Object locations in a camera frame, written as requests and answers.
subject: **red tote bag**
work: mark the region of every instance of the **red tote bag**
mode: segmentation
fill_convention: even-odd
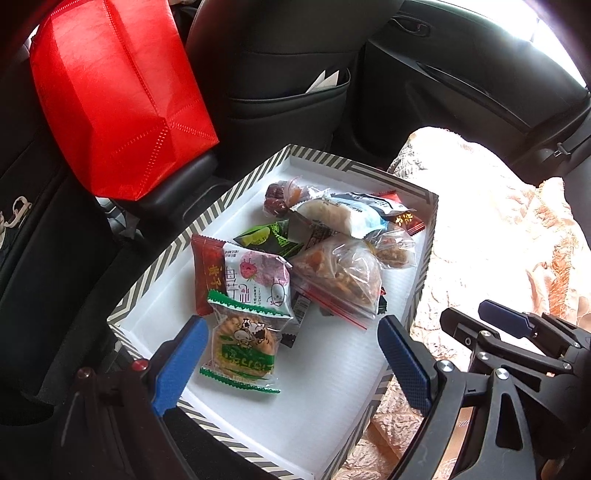
[[[96,196],[138,200],[217,144],[167,0],[63,2],[31,67],[57,144]]]

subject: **blanket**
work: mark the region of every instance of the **blanket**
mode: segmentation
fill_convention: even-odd
[[[562,179],[528,185],[485,147],[430,127],[409,137],[388,172],[439,195],[433,250],[411,328],[436,359],[467,370],[469,350],[441,331],[439,316],[455,307],[478,318],[485,299],[519,312],[550,312],[590,330],[591,251],[564,199]],[[537,350],[525,339],[501,338]],[[459,435],[467,424],[461,420]],[[334,479],[387,478],[421,421],[394,379]],[[454,463],[446,453],[434,479],[447,479]]]

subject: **strawberry illustration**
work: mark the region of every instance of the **strawberry illustration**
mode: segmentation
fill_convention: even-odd
[[[245,279],[254,277],[256,275],[256,265],[250,263],[248,260],[242,260],[240,263],[240,275]]]

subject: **white tray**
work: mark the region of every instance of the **white tray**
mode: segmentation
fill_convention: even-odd
[[[437,196],[383,171],[319,151],[287,146],[244,178],[183,232],[148,269],[109,317],[134,357],[149,358],[194,313],[193,233],[231,241],[268,223],[267,186],[301,176],[335,192],[396,189],[427,227],[414,236],[418,267],[384,275],[388,314],[413,321],[433,241]],[[211,325],[215,320],[207,319]],[[278,395],[243,391],[192,376],[179,406],[215,438],[283,480],[327,480],[358,441],[392,378],[376,339],[312,304],[293,348],[280,345]],[[200,363],[210,356],[209,349]]]

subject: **plastic bag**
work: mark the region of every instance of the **plastic bag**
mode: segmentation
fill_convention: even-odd
[[[265,193],[263,211],[269,215],[283,217],[296,203],[322,197],[329,191],[301,184],[299,179],[300,177],[296,177],[270,184]]]
[[[323,223],[336,232],[358,239],[388,226],[388,221],[377,210],[352,199],[325,196],[299,203],[292,210],[310,221]]]
[[[364,205],[367,205],[373,208],[375,211],[379,213],[379,215],[383,218],[389,218],[393,216],[401,215],[402,213],[407,213],[412,210],[406,208],[402,203],[394,198],[387,196],[387,197],[379,197],[374,195],[369,195],[367,193],[338,193],[331,195],[334,199],[343,199],[343,200],[351,200],[354,202],[361,202]]]
[[[244,390],[279,393],[275,356],[287,319],[277,312],[245,305],[211,291],[208,301],[218,325],[212,333],[212,359],[200,373]]]
[[[377,230],[365,237],[371,251],[384,268],[408,268],[417,265],[415,243],[408,232],[390,223],[387,230]]]
[[[380,265],[363,240],[338,233],[291,262],[292,285],[305,296],[364,329],[376,318]]]
[[[271,308],[293,318],[291,265],[278,255],[266,254],[226,243],[225,286],[229,298],[248,305]]]

